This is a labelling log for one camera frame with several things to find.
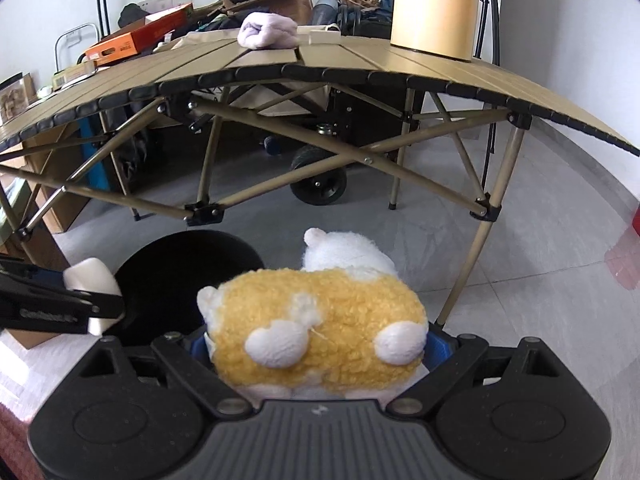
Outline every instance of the white cloth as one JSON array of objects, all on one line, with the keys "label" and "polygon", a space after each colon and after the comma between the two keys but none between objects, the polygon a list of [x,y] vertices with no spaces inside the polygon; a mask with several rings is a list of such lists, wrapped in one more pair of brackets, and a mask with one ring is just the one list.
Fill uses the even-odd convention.
[{"label": "white cloth", "polygon": [[296,48],[298,25],[291,18],[279,14],[252,12],[242,22],[238,33],[240,46],[259,48]]}]

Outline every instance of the yellow fur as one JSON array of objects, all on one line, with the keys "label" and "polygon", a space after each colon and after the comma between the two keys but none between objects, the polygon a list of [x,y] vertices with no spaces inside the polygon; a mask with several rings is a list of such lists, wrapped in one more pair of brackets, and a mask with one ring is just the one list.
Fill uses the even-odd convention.
[{"label": "yellow fur", "polygon": [[[310,370],[322,373],[322,386],[333,392],[354,388],[384,389],[408,380],[420,359],[393,366],[377,358],[373,340],[391,323],[425,324],[424,307],[416,294],[393,276],[369,282],[355,281],[341,269],[303,272],[258,270],[238,276],[223,286],[218,311],[221,329],[210,333],[216,343],[213,362],[220,376],[233,386],[280,384],[293,388],[305,383]],[[244,351],[244,342],[272,320],[290,319],[292,297],[311,294],[323,322],[309,333],[302,360],[286,369],[256,364]]]}]

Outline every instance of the baseboard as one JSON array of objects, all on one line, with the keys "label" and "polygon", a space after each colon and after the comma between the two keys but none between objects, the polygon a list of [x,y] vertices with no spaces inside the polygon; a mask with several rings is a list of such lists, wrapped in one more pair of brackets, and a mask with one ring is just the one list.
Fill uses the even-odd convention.
[{"label": "baseboard", "polygon": [[569,137],[542,119],[533,119],[533,128],[530,132],[577,171],[624,221],[631,224],[638,211],[638,199],[609,170]]}]

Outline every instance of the black caster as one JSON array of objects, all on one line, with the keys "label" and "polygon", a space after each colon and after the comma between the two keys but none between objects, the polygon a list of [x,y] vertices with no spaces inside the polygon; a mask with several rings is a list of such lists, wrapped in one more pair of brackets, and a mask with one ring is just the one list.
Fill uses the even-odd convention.
[{"label": "black caster", "polygon": [[[296,152],[291,169],[297,170],[314,162],[324,160],[333,154],[317,148],[305,146]],[[344,168],[306,178],[291,184],[291,191],[302,202],[311,205],[328,205],[338,200],[347,189],[347,171]]]}]

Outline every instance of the stuffed animal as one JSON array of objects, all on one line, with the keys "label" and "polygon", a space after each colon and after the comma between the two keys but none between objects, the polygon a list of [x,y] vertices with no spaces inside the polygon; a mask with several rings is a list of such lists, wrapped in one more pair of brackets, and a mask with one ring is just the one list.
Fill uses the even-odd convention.
[{"label": "stuffed animal", "polygon": [[427,373],[428,322],[388,256],[354,233],[309,229],[302,270],[248,272],[203,288],[198,307],[218,375],[264,399],[378,399]]}]

